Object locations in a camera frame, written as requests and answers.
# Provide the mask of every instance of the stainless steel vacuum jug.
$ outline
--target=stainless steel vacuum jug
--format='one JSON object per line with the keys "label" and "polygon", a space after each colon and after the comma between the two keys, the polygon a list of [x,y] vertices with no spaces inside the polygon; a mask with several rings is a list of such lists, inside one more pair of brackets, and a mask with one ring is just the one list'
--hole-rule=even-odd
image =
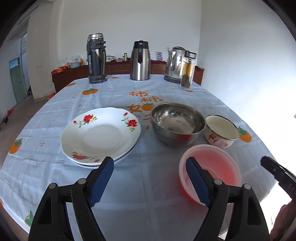
{"label": "stainless steel vacuum jug", "polygon": [[131,53],[131,80],[150,79],[150,51],[147,41],[135,41]]}
{"label": "stainless steel vacuum jug", "polygon": [[87,56],[89,63],[89,82],[91,84],[106,81],[105,63],[106,50],[102,33],[90,34],[87,38]]}

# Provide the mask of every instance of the floor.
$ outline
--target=floor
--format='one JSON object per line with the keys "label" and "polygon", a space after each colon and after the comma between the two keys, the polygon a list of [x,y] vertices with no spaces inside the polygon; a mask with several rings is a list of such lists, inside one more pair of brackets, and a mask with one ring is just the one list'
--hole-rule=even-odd
{"label": "floor", "polygon": [[[29,96],[13,108],[14,112],[9,116],[7,124],[0,125],[0,168],[3,165],[10,146],[21,130],[46,102],[47,100],[35,103],[33,96]],[[27,241],[29,234],[8,215],[1,205],[0,211],[19,240]]]}

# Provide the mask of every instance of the blue bowl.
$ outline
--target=blue bowl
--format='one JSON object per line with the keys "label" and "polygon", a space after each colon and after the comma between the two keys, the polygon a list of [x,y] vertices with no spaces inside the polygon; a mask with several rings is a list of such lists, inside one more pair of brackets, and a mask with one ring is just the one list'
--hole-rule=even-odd
{"label": "blue bowl", "polygon": [[70,69],[77,68],[77,67],[79,67],[80,65],[81,65],[80,62],[78,62],[78,63],[74,63],[74,64],[70,64]]}

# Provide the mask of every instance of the thermos lid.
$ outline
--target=thermos lid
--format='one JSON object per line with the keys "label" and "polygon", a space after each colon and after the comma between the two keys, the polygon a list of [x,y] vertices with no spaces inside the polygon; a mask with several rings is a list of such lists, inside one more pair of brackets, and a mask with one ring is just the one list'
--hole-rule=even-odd
{"label": "thermos lid", "polygon": [[174,47],[173,49],[178,49],[178,50],[186,51],[186,49],[184,49],[183,47],[180,47],[180,46],[176,46],[176,47]]}
{"label": "thermos lid", "polygon": [[133,48],[138,49],[140,46],[142,46],[143,49],[149,49],[148,42],[143,41],[143,40],[135,41],[135,44],[133,45]]}
{"label": "thermos lid", "polygon": [[186,51],[185,57],[196,59],[196,53]]}
{"label": "thermos lid", "polygon": [[87,38],[87,41],[89,41],[90,39],[101,39],[102,41],[104,41],[104,37],[102,33],[90,34],[89,37]]}

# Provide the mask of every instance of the light blue tablecloth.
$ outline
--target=light blue tablecloth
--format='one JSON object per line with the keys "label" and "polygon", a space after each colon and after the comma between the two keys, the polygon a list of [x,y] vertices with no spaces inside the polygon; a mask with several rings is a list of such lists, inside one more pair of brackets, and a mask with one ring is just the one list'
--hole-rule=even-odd
{"label": "light blue tablecloth", "polygon": [[[107,240],[192,241],[207,212],[188,200],[181,188],[178,164],[189,147],[170,147],[156,138],[149,120],[150,106],[143,106],[146,103],[186,104],[204,117],[222,115],[248,131],[251,142],[238,139],[225,151],[236,160],[243,183],[251,184],[259,200],[274,186],[275,179],[259,164],[262,156],[272,157],[271,153],[243,120],[208,91],[193,83],[192,92],[186,92],[165,81],[163,75],[152,75],[147,81],[132,81],[129,75],[111,77],[101,84],[89,84],[88,78],[73,81],[75,84],[65,87],[35,114],[18,136],[19,150],[7,155],[0,171],[0,199],[26,231],[30,228],[24,220],[27,217],[30,223],[50,183],[73,184],[91,171],[68,160],[59,140],[76,116],[100,107],[127,109],[138,116],[142,127],[134,150],[115,165],[101,201],[92,208]],[[99,90],[82,93],[90,88]],[[195,144],[207,142],[201,136]],[[230,211],[221,230],[226,229]],[[74,237],[81,240],[71,204],[68,212]]]}

